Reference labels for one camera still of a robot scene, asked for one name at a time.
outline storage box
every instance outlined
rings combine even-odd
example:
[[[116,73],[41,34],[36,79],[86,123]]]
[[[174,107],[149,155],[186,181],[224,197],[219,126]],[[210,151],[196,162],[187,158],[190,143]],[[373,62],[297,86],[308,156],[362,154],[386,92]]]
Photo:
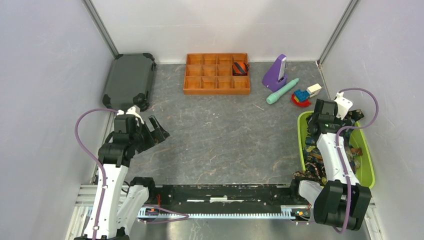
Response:
[[[306,122],[306,118],[312,113],[313,111],[305,111],[297,118],[297,139],[299,144],[300,164],[303,171],[306,170],[303,148],[306,146],[305,139],[308,135],[308,124]],[[360,127],[361,125],[359,122],[356,122],[355,126]],[[374,170],[373,164],[371,163],[370,152],[368,151],[367,142],[365,141],[362,129],[353,130],[352,134],[350,135],[350,144],[354,148],[362,148],[362,156],[354,157],[360,163],[360,168],[356,171],[355,176],[363,187],[368,187],[371,189],[375,182]]]
[[[247,53],[187,54],[182,90],[186,95],[247,95],[250,75],[233,76],[233,63],[248,63]]]

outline teal toy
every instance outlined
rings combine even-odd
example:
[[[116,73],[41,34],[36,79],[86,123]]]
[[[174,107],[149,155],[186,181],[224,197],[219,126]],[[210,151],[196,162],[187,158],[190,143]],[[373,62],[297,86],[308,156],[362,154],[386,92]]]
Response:
[[[273,104],[275,102],[277,102],[277,100],[285,93],[287,93],[290,89],[292,89],[297,83],[299,82],[299,78],[295,78],[291,81],[289,81],[286,85],[284,85],[282,88],[280,88],[279,90],[277,90],[274,93],[271,93],[271,95],[269,95],[266,98],[266,102],[268,104]]]

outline blue block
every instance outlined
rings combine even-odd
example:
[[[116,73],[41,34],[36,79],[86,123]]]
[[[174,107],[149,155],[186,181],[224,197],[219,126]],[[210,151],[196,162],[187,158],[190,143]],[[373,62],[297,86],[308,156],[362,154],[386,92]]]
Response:
[[[299,102],[304,102],[309,98],[308,91],[301,91],[300,89],[294,91],[294,96],[299,100]]]

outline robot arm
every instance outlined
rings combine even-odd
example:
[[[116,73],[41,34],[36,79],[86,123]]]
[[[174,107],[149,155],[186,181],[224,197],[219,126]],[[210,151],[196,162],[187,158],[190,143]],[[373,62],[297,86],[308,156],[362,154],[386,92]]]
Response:
[[[114,131],[98,150],[98,159],[102,163],[106,175],[104,197],[101,199],[102,174],[99,174],[97,191],[94,199],[93,216],[89,219],[83,236],[75,240],[93,239],[96,230],[96,239],[128,240],[134,219],[137,218],[143,204],[153,195],[149,193],[152,188],[144,177],[135,177],[130,185],[127,198],[118,211],[119,198],[127,175],[130,161],[136,154],[163,142],[170,136],[154,116],[149,120],[154,128],[149,128],[139,115],[139,108],[131,107],[126,113],[119,111],[114,120]],[[102,201],[101,211],[96,223],[99,202]]]
[[[301,180],[299,194],[313,204],[315,222],[340,228],[346,215],[349,178],[352,197],[347,229],[358,230],[370,203],[371,191],[368,187],[361,186],[350,168],[343,137],[338,136],[339,146],[336,144],[336,133],[346,125],[343,119],[352,105],[350,100],[343,97],[343,93],[338,93],[334,101],[317,99],[308,128],[322,155],[327,184],[322,188],[317,182]],[[338,148],[342,148],[342,159]],[[347,174],[341,161],[347,166]]]

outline gray floor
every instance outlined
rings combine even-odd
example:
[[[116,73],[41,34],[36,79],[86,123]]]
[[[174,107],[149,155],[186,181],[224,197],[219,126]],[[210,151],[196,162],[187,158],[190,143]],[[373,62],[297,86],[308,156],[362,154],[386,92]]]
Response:
[[[273,105],[262,78],[272,62],[250,66],[249,95],[184,95],[184,64],[158,65],[151,107],[170,137],[137,155],[127,180],[153,177],[156,184],[289,183],[300,170],[297,118],[304,111],[291,93],[323,80],[314,62],[289,62],[289,80],[299,78],[290,94]],[[323,89],[318,98],[327,99]]]

